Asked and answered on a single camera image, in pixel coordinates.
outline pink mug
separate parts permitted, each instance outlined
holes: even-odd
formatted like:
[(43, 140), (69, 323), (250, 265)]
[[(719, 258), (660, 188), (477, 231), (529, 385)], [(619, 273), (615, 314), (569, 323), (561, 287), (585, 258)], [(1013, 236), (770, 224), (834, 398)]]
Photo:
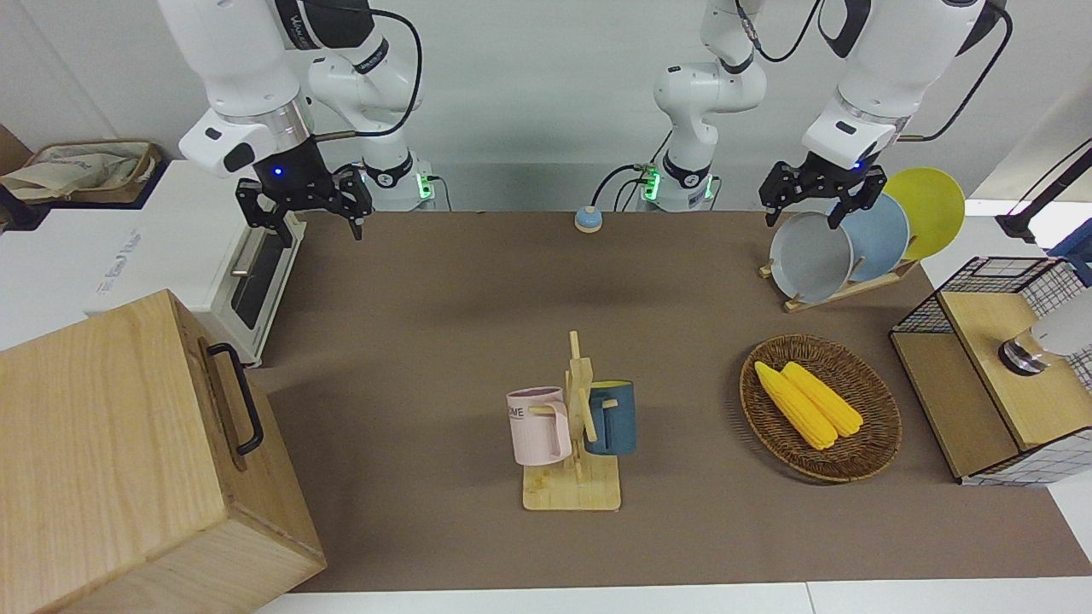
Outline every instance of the pink mug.
[(509, 392), (507, 399), (515, 462), (525, 467), (553, 464), (572, 453), (569, 414), (560, 388), (524, 388)]

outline plate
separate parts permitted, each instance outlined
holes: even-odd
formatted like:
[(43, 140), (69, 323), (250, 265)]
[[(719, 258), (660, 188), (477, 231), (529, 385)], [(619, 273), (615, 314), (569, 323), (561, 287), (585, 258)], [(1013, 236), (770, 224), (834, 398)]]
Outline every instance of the plate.
[(781, 292), (800, 303), (822, 303), (850, 279), (853, 244), (822, 213), (798, 213), (773, 235), (770, 272)]
[(883, 193), (902, 205), (914, 241), (904, 258), (921, 260), (952, 243), (966, 216), (966, 199), (956, 179), (937, 168), (907, 168), (888, 179)]
[[(757, 361), (779, 370), (796, 361), (853, 405), (865, 424), (826, 450), (814, 449), (762, 389)], [(760, 343), (744, 363), (739, 397), (762, 445), (788, 467), (822, 482), (871, 477), (891, 464), (902, 444), (899, 405), (880, 376), (843, 345), (819, 336), (786, 334)]]
[(850, 275), (851, 282), (867, 282), (886, 274), (906, 253), (910, 221), (888, 194), (880, 194), (868, 211), (846, 215), (842, 227), (853, 244), (853, 257), (865, 259)]

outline mug rack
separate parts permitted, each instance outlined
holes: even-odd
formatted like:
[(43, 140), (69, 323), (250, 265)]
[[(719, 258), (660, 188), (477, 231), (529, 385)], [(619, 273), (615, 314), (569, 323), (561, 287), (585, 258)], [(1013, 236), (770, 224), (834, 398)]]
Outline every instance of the mug rack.
[[(907, 249), (910, 248), (911, 245), (914, 244), (915, 238), (916, 237), (910, 237), (910, 243), (906, 246)], [(858, 258), (857, 261), (853, 264), (853, 269), (850, 271), (850, 275), (853, 275), (853, 273), (857, 270), (857, 268), (859, 268), (864, 262), (865, 262), (864, 258)], [(902, 279), (905, 278), (911, 271), (913, 271), (918, 265), (918, 263), (921, 263), (921, 260), (902, 260), (898, 264), (895, 264), (894, 269), (891, 269), (890, 272), (885, 273), (883, 275), (880, 275), (875, 280), (868, 280), (867, 282), (847, 281), (838, 292), (832, 294), (830, 298), (826, 300), (820, 300), (818, 303), (804, 303), (803, 300), (799, 300), (799, 296), (791, 296), (788, 300), (786, 300), (784, 305), (782, 305), (782, 308), (787, 314), (795, 314), (797, 311), (803, 311), (805, 309), (810, 309), (812, 307), (818, 307), (820, 305), (826, 305), (828, 303), (833, 303), (835, 300), (848, 298), (850, 296), (855, 296), (863, 292), (868, 292), (870, 290), (876, 290), (878, 287), (891, 285), (895, 282), (902, 281)], [(771, 259), (769, 262), (765, 263), (765, 265), (759, 268), (758, 274), (760, 278), (764, 280), (773, 278), (773, 260)]]
[(569, 368), (565, 371), (565, 400), (569, 411), (572, 456), (563, 461), (523, 468), (523, 507), (532, 511), (616, 511), (621, 507), (618, 457), (584, 450), (584, 437), (596, 441), (589, 397), (592, 359), (580, 355), (580, 338), (569, 331)]

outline white wall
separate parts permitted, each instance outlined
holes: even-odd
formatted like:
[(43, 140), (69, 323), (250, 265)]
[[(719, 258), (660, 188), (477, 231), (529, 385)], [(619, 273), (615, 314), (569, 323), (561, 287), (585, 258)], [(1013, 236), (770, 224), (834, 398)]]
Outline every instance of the white wall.
[[(456, 206), (467, 209), (573, 209), (607, 169), (646, 160), (669, 127), (652, 101), (655, 74), (709, 58), (698, 39), (703, 0), (375, 4), (404, 13), (422, 32), (425, 104), (408, 135), (449, 176)], [(758, 24), (769, 50), (787, 47), (809, 7), (810, 0), (770, 0)], [(1065, 67), (1087, 61), (1092, 2), (1011, 0), (1009, 9), (1016, 36), (964, 117), (945, 139), (886, 152), (881, 162), (889, 172), (939, 166), (970, 193), (1071, 87)], [(174, 143), (203, 111), (200, 82), (154, 2), (0, 0), (0, 78), (27, 84), (0, 90), (0, 122), (32, 149), (112, 132), (177, 151)], [(16, 13), (32, 23), (9, 22)], [(383, 21), (381, 27), (412, 55), (401, 26)], [(931, 131), (947, 118), (999, 37), (992, 34), (956, 61), (912, 130)], [(44, 70), (51, 54), (58, 61)], [(296, 66), (306, 66), (307, 55), (296, 56)], [(713, 120), (721, 129), (714, 170), (726, 179), (723, 204), (752, 203), (775, 161), (802, 160), (799, 138), (841, 68), (812, 31), (796, 57), (769, 67), (762, 107)], [(320, 130), (342, 128), (330, 114), (317, 115)], [(330, 144), (327, 153), (331, 165), (339, 164), (353, 146)]]
[[(1083, 58), (1075, 62), (1077, 68)], [(993, 174), (974, 192), (974, 198), (1016, 200), (1022, 197), (1044, 173), (1092, 138), (1092, 64), (1083, 72), (1072, 71), (1073, 88), (1043, 116), (1035, 128), (1017, 144)], [(1069, 163), (1077, 160), (1075, 154)], [(1034, 198), (1051, 180), (1065, 172), (1063, 164), (1031, 193)], [(1092, 174), (1073, 181), (1059, 200), (1092, 202)]]

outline oven window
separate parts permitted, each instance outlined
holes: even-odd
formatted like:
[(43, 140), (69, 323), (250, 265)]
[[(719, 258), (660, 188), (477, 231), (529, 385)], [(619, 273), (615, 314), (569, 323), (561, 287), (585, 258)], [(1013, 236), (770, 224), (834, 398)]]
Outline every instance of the oven window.
[(273, 283), (273, 275), (276, 267), (281, 263), (281, 255), (285, 248), (276, 235), (265, 235), (262, 239), (262, 247), (258, 250), (258, 259), (250, 272), (250, 276), (239, 280), (239, 285), (235, 286), (235, 294), (232, 295), (232, 309), (239, 316), (247, 328), (254, 330), (258, 323), (258, 315), (261, 314), (262, 305), (265, 304), (265, 296), (269, 294)]

